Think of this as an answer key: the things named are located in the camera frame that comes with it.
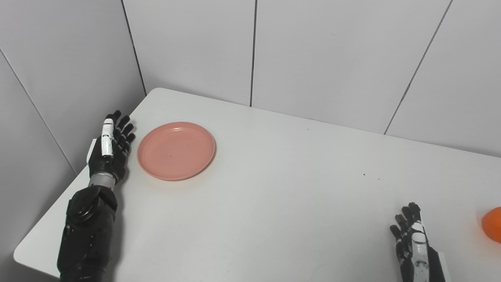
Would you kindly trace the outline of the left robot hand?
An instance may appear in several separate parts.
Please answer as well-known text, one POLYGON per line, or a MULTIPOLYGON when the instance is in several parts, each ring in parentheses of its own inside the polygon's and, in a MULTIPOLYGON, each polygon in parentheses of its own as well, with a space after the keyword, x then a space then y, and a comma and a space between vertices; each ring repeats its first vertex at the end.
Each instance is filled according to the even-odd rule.
POLYGON ((136 139, 132 132, 134 128, 130 116, 123 115, 119 110, 106 116, 101 134, 93 139, 88 152, 90 179, 104 175, 113 181, 113 186, 124 179, 127 158, 136 139))

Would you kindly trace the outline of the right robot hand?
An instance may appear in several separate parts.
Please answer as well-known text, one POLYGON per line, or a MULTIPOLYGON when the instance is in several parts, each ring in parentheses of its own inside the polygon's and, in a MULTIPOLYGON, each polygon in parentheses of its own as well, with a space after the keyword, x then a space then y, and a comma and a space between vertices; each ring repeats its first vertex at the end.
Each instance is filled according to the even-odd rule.
POLYGON ((445 255, 429 244, 421 218, 421 209, 415 202, 403 206, 395 215, 390 232, 395 238, 395 251, 403 282, 450 282, 445 255))

